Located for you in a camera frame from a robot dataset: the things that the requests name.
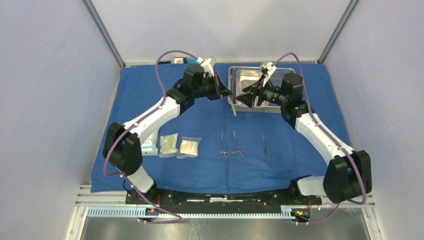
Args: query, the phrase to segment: gray wall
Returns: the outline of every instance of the gray wall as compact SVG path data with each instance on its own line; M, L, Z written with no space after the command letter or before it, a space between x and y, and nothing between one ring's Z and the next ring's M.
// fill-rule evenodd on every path
M0 239L63 239L119 68L79 0L0 3Z
M424 233L423 13L422 0L360 1L326 62L389 240Z
M286 52L316 60L349 0L92 2L126 63L155 63L170 49L220 62L263 62Z

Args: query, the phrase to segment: stainless steel tray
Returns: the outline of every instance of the stainless steel tray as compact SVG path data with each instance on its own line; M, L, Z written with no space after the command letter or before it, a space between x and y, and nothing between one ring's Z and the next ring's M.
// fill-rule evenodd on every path
M293 68L277 68L271 76L271 83L274 86L281 86L283 76L287 73L294 73ZM243 93L243 89L252 85L261 77L261 71L255 66L232 66L228 70L228 86L232 91L232 96L228 98L228 103L234 106L234 110L238 112L261 112L261 113L281 113L280 106L264 101L260 106L250 108L236 97Z

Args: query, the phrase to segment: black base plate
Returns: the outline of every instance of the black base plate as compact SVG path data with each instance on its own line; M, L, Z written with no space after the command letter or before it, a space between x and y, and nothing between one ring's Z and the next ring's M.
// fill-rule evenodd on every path
M126 204L146 204L136 191L131 190L128 193ZM157 189L157 193L160 196L161 207L180 214L281 213L281 205L308 205L307 196L293 198L289 189L243 194L200 194ZM214 201L213 198L241 201L222 202ZM158 197L150 199L153 203L158 203ZM311 196L310 199L312 205L322 204L320 197Z

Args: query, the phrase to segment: floor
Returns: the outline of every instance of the floor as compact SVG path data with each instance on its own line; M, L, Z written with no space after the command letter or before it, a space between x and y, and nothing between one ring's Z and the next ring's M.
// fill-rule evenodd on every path
M330 209L313 209L312 220ZM82 240L370 240L360 208L342 208L318 224L295 226L285 219L188 218L174 224L145 225L128 217L87 217Z

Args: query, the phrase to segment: white robotic arm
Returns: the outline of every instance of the white robotic arm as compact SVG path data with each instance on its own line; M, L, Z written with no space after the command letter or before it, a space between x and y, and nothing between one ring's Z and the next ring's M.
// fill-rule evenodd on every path
M123 125L114 122L109 126L103 156L106 158L108 152L112 151L109 162L125 174L142 193L149 191L154 181L143 168L141 143L169 120L184 113L195 103L195 99L207 97L209 100L218 100L231 95L231 91L223 85L218 74L213 72L215 62L216 60L210 57L201 65L189 65L183 78L166 93L164 101L161 98L149 110ZM131 126L134 127L115 149L111 149L118 136Z
M290 189L295 196L327 196L332 202L360 196L361 188L352 171L347 154L358 167L365 191L372 189L370 156L364 151L355 151L342 142L318 118L313 109L303 100L303 78L295 73L287 73L281 86L274 86L268 79L274 72L271 62L260 65L262 77L251 86L243 89L243 94L236 97L248 107L268 101L281 106L281 115L296 131L317 149L327 164L325 176L304 176L291 181Z

